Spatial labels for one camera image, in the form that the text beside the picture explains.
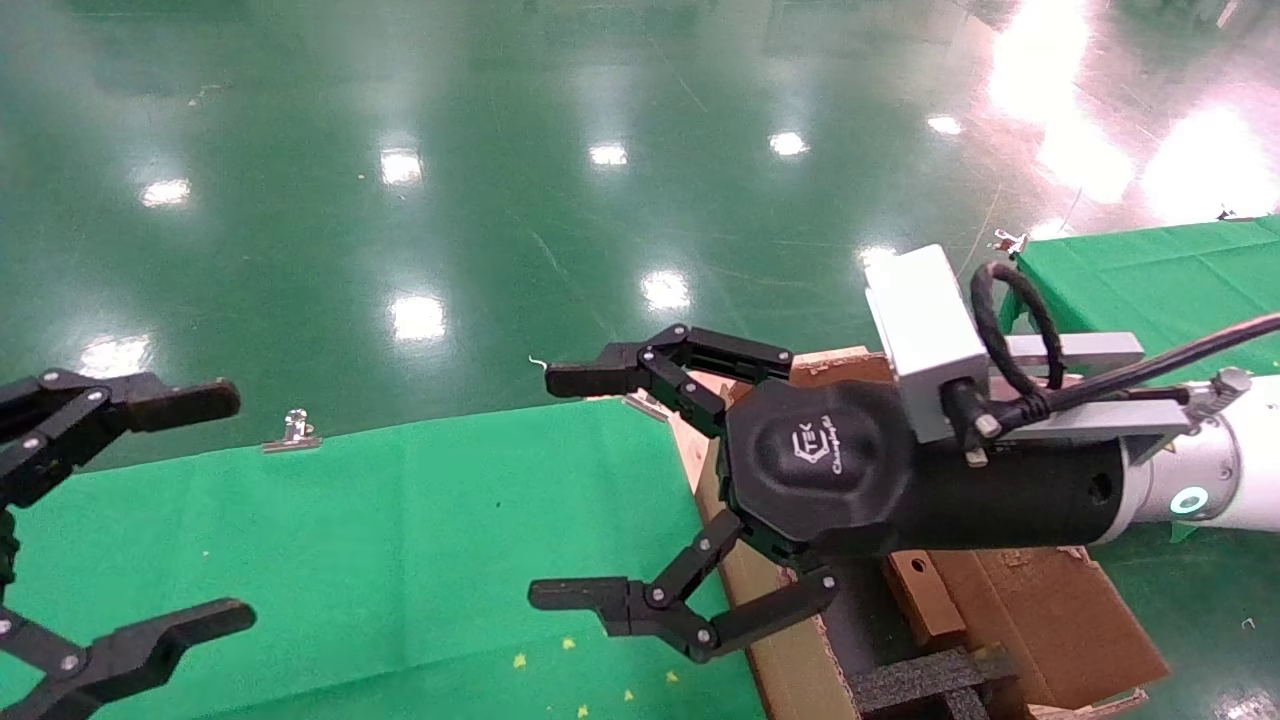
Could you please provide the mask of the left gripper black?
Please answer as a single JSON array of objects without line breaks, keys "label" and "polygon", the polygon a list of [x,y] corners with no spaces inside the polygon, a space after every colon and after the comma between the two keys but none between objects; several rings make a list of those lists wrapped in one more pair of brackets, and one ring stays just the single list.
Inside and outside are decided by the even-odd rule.
[{"label": "left gripper black", "polygon": [[[150,372],[108,379],[46,370],[1,388],[1,502],[28,509],[127,433],[154,433],[234,416],[241,393],[227,379],[169,387]],[[0,518],[0,594],[15,582],[17,521]],[[193,647],[246,632],[257,614],[215,600],[120,626],[79,646],[10,610],[1,650],[44,676],[4,719],[90,719],[102,706],[165,685]]]}]

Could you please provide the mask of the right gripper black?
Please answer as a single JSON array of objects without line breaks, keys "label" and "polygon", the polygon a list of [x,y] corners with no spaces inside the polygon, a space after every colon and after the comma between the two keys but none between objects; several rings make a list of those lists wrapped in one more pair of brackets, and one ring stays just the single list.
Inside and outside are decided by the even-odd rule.
[{"label": "right gripper black", "polygon": [[[817,616],[837,594],[836,577],[820,569],[716,618],[699,615],[690,597],[740,539],[773,561],[828,561],[1092,544],[1117,519],[1125,457],[1116,441],[1011,443],[973,468],[951,439],[920,445],[888,386],[797,387],[785,382],[792,363],[782,347],[673,324],[608,343],[590,363],[548,364],[547,392],[557,398],[643,389],[703,436],[722,436],[728,510],[653,582],[540,579],[530,605],[591,611],[608,637],[655,637],[707,664]],[[692,372],[754,387],[727,407]]]}]

